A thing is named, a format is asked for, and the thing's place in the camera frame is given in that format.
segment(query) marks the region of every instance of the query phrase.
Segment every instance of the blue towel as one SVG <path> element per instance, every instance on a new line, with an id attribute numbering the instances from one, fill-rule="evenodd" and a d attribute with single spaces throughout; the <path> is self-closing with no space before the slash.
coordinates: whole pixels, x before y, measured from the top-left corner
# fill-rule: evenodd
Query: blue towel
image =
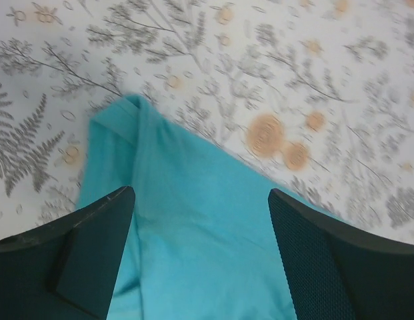
<path id="1" fill-rule="evenodd" d="M 267 204 L 279 186 L 139 96 L 92 118 L 79 206 L 124 185 L 136 203 L 108 320 L 296 319 Z"/>

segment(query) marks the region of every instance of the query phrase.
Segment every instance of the floral pattern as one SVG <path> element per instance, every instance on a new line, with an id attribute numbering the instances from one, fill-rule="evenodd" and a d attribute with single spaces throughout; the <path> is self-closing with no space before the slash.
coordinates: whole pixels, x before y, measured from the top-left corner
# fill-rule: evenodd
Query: floral pattern
<path id="1" fill-rule="evenodd" d="M 128 93 L 414 243 L 414 0 L 0 3 L 0 239 L 74 210 L 89 117 Z"/>

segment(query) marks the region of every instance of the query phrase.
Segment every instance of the table surface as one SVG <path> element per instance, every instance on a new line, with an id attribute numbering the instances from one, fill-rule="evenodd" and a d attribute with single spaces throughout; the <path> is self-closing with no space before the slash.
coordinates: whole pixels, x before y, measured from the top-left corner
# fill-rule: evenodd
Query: table surface
<path id="1" fill-rule="evenodd" d="M 414 243 L 414 0 L 0 1 L 0 239 L 72 212 L 89 118 L 130 93 Z"/>

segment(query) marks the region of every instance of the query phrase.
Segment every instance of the teal cloth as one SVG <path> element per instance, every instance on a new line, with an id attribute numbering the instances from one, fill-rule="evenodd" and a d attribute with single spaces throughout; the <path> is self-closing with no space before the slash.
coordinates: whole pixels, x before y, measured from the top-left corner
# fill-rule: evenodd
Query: teal cloth
<path id="1" fill-rule="evenodd" d="M 108 320 L 296 319 L 267 204 L 279 186 L 140 96 L 92 118 L 79 206 L 124 185 L 136 202 Z"/>

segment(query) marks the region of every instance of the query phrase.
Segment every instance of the black object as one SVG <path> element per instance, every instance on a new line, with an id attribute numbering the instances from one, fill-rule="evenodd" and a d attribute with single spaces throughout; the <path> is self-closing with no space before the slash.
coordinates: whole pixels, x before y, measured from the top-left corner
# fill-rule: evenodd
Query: black object
<path id="1" fill-rule="evenodd" d="M 414 320 L 414 245 L 354 228 L 278 189 L 269 208 L 297 320 Z"/>
<path id="2" fill-rule="evenodd" d="M 120 188 L 0 241 L 0 320 L 106 319 L 135 195 Z"/>

